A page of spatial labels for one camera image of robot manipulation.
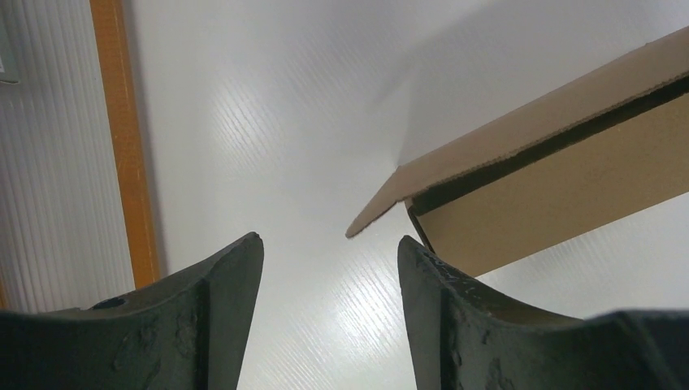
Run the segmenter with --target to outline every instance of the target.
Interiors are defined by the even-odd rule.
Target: scuffed black surface
[[[236,388],[262,264],[251,233],[90,310],[0,312],[0,388]]]
[[[481,284],[405,237],[398,252],[417,387],[689,388],[689,314],[620,311],[577,320]]]

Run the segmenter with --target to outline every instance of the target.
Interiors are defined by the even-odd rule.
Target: white textured surface
[[[21,84],[0,84],[0,273],[9,306],[133,289],[89,0],[0,0]]]
[[[687,0],[496,0],[412,46],[407,163],[689,24]]]
[[[415,388],[395,261],[413,228],[397,207],[344,238],[410,125],[447,137],[451,120],[493,119],[689,24],[680,0],[128,5],[168,270],[249,230],[266,242],[240,379],[252,389]],[[576,292],[587,269],[562,268]],[[616,280],[591,310],[631,302]]]

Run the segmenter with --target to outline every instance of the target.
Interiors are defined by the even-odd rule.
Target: corrugated cardboard edge
[[[401,167],[354,219],[356,236],[398,202],[434,184],[509,158],[575,124],[689,72],[689,27],[598,68]]]
[[[0,279],[0,310],[1,309],[7,309],[7,300],[5,299],[5,286]]]
[[[117,180],[136,288],[160,279],[153,211],[121,0],[91,0]]]

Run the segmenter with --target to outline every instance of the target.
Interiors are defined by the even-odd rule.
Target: white corrugated panel
[[[21,84],[0,85],[0,271],[13,310],[134,287],[88,0],[0,12]]]

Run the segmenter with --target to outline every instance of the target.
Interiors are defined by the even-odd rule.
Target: black plastic part
[[[251,233],[90,310],[0,312],[0,389],[236,388],[262,266]]]
[[[420,390],[689,388],[686,311],[578,320],[507,297],[409,237],[398,262]]]

